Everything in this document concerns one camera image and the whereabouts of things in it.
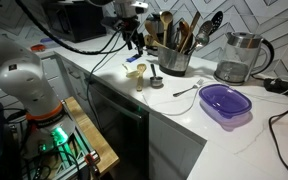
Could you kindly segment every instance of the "herringbone tile backsplash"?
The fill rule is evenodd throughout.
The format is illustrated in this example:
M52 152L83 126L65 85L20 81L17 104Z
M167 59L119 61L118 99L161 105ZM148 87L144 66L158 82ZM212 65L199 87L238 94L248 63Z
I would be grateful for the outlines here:
M23 0L34 15L45 24L39 1ZM140 0L149 4L146 14L139 15L141 26L139 31L147 34L143 25L144 20L152 12L168 10L173 13L174 29L178 22L185 19L191 22L196 11L201 13L198 27L206 20L210 20L217 11L223 11L224 20L221 27L210 38L210 43L194 56L218 61L226 43L226 32L252 32L261 34L272 43L275 58L266 74L272 76L288 76L288 0ZM2 0L0 8L0 33L10 39L26 45L31 41L45 37L27 16L20 10L13 0ZM114 16L112 4L104 9L104 15Z

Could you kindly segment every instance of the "white countertop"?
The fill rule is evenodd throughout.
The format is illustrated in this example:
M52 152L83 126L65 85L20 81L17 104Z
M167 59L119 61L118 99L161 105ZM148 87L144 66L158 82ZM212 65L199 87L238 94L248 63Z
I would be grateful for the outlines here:
M102 37L83 43L71 44L77 49L99 50L106 44L108 37ZM65 57L85 71L90 72L104 55L86 56L73 53L61 47L39 53L47 56L53 51ZM268 119L288 110L288 97L267 92L261 87L261 81L250 80L243 86L234 86L236 90L246 95L252 101L251 113L253 119L244 126L231 132L225 131L217 122L212 120L200 107L197 95L192 108L187 110L194 100L194 90L174 98L173 93L192 87L200 78L205 84L218 83L212 76L216 63L192 57L184 77L173 77L161 72L158 68L157 57L144 55L132 63L126 62L137 53L125 47L106 63L95 75L106 83L147 108L161 112L170 120L178 123L189 131L207 140L207 143L193 167L188 179L288 179L288 171L278 158L276 148L268 129ZM122 64L136 69L137 64L144 63L144 88L137 92L136 79L127 78ZM153 89L149 78L152 76L150 63L156 64L157 75L162 76L164 87ZM274 125L280 150L288 164L288 115Z

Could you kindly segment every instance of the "power strip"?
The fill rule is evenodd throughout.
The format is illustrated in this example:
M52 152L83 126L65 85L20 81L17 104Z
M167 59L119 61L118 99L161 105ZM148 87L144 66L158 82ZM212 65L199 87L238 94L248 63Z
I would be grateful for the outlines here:
M277 79L266 78L264 79L264 87L267 91L281 94L288 90L288 82L283 81L280 78Z

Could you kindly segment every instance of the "glass kettle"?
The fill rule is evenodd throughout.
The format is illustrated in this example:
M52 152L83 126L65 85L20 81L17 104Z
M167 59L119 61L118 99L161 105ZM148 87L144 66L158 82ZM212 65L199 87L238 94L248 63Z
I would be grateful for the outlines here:
M229 85L242 85L250 75L264 71L274 59L272 44L257 34L228 32L220 62L214 72L214 78ZM263 49L266 59L262 65L254 67Z

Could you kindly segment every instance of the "black dishwasher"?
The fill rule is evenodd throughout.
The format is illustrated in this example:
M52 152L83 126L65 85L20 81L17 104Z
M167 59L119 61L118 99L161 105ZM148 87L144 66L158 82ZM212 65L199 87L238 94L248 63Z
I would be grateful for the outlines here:
M92 121L120 158L110 171L113 179L149 179L149 113L94 78L89 84L89 91L98 116L98 122Z

